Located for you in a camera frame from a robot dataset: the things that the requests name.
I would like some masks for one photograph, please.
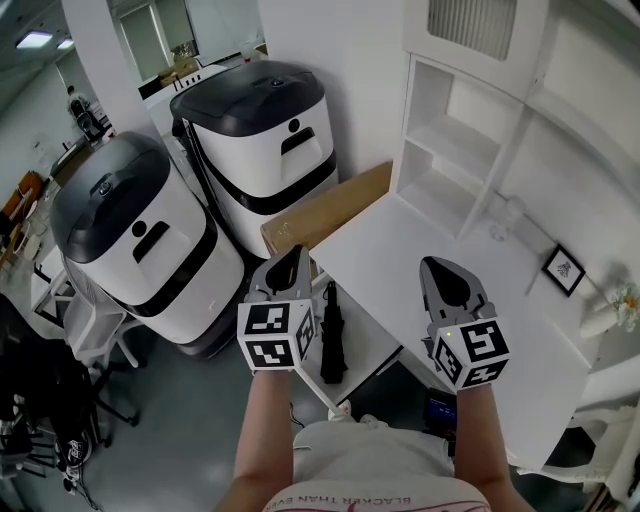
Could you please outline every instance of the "black robot lid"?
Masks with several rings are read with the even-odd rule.
[[[203,80],[171,100],[175,119],[229,137],[265,132],[324,98],[311,71],[273,60],[251,62]]]
[[[116,243],[169,177],[167,151],[124,132],[84,162],[56,196],[51,230],[67,258],[89,263]]]

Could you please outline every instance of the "ceiling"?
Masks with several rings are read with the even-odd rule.
[[[42,48],[18,50],[31,30],[53,34]],[[64,52],[58,43],[69,36],[60,0],[0,0],[0,112],[47,64]]]

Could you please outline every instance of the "white shelf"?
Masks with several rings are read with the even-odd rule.
[[[327,301],[322,297],[322,294],[330,280],[331,278],[327,274],[322,274],[314,281],[316,318],[324,318],[324,308]],[[349,369],[344,372],[340,384],[324,383],[320,376],[322,329],[319,323],[317,324],[318,336],[311,342],[302,363],[302,369],[312,379],[315,386],[335,405],[344,401],[400,348],[400,344],[395,338],[380,327],[380,324],[371,318],[340,286],[337,289],[338,305],[344,320],[342,347],[344,360]]]
[[[475,196],[431,168],[398,191],[398,196],[443,233],[455,238],[475,203]]]
[[[448,160],[480,186],[500,151],[500,146],[489,137],[447,115],[413,130],[407,139]]]
[[[527,105],[595,153],[627,193],[640,204],[640,165],[605,130],[567,100],[546,88],[529,96]]]

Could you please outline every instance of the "handle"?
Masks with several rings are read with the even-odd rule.
[[[169,225],[166,222],[157,222],[140,240],[138,245],[133,248],[133,259],[136,263],[140,263],[147,253],[153,249],[153,247],[160,241],[162,235],[169,230]]]
[[[298,133],[293,134],[288,139],[282,141],[282,145],[280,146],[280,154],[285,155],[289,151],[297,148],[301,144],[304,144],[310,139],[313,139],[316,136],[313,128],[307,127],[304,130],[300,130]]]

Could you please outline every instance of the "small device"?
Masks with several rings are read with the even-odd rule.
[[[309,251],[297,245],[253,274],[238,305],[238,342],[252,370],[292,370],[315,335]]]
[[[511,355],[498,318],[480,280],[443,258],[420,263],[425,310],[431,316],[425,344],[438,376],[452,389],[495,381]]]
[[[454,441],[458,424],[456,396],[435,388],[427,388],[422,419],[427,434]]]

